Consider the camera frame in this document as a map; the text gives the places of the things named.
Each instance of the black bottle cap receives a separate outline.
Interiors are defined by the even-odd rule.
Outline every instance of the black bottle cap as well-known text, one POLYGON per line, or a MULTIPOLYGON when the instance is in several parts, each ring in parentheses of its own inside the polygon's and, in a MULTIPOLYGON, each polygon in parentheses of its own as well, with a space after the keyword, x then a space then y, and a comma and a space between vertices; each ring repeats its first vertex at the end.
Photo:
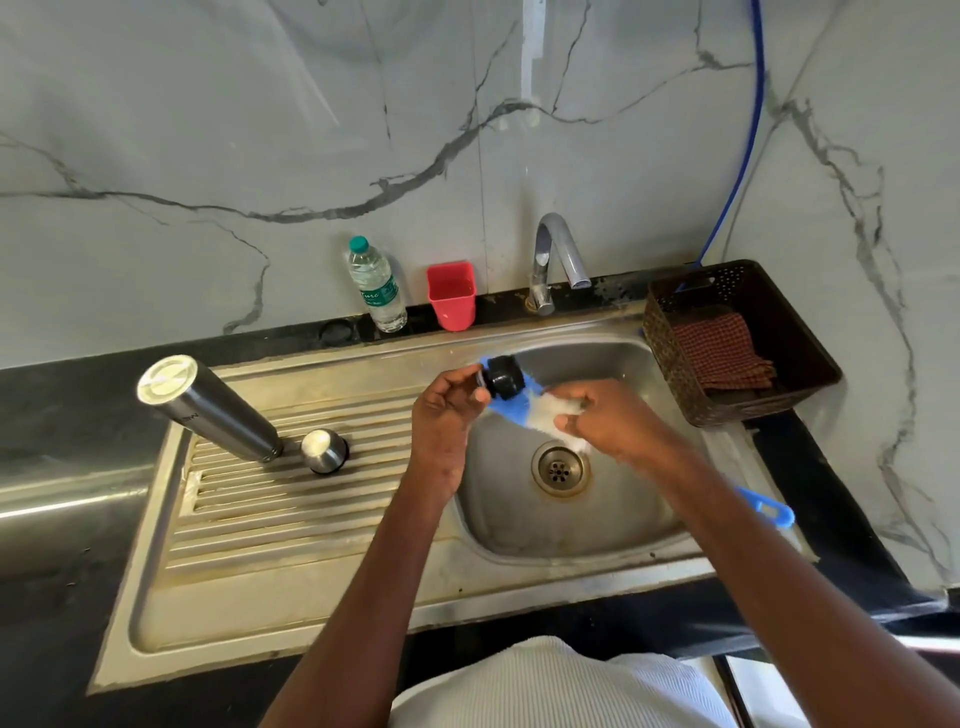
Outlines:
POLYGON ((514 356, 495 356, 489 359, 487 367, 480 374, 484 386, 492 395, 502 400, 512 400, 525 386, 523 372, 514 356))

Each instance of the white soap suds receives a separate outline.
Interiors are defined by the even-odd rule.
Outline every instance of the white soap suds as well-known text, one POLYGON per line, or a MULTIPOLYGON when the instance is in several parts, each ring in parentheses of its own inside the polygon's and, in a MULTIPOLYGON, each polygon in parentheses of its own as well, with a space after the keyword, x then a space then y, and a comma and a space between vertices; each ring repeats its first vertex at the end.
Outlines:
POLYGON ((527 426, 560 440, 574 452, 587 452, 590 445, 586 440, 568 435, 553 424, 553 419, 557 415, 579 415, 583 411, 584 405, 579 400, 562 400, 548 393, 542 395, 531 393, 527 426))

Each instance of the person's left hand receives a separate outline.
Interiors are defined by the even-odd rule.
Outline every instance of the person's left hand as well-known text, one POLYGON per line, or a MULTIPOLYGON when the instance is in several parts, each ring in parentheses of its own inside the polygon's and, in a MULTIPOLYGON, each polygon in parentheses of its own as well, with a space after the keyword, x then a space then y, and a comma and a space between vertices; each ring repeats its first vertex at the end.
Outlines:
POLYGON ((477 386, 480 364, 442 372, 414 402, 413 442, 404 479, 444 499, 453 497, 464 475, 470 424, 491 400, 477 386))

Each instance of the brown plastic basket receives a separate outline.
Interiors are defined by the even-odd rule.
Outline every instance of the brown plastic basket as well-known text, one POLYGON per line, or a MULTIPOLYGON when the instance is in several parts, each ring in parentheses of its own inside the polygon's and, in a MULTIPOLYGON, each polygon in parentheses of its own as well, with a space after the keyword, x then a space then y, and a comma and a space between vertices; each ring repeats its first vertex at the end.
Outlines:
POLYGON ((643 328, 674 399, 686 420, 698 427, 782 412, 843 377, 753 260, 719 263, 653 281, 643 328), (697 382, 673 326, 730 311, 743 316, 756 353, 774 363, 777 376, 772 388, 705 392, 697 382))

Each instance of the white ribbed shirt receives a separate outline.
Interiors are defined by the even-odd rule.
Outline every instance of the white ribbed shirt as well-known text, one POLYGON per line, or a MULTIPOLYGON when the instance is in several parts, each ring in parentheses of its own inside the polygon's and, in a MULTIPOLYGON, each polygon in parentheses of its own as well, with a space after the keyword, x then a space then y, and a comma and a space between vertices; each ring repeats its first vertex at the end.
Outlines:
POLYGON ((737 728, 709 680, 665 655, 591 660, 535 637, 404 691, 392 728, 737 728))

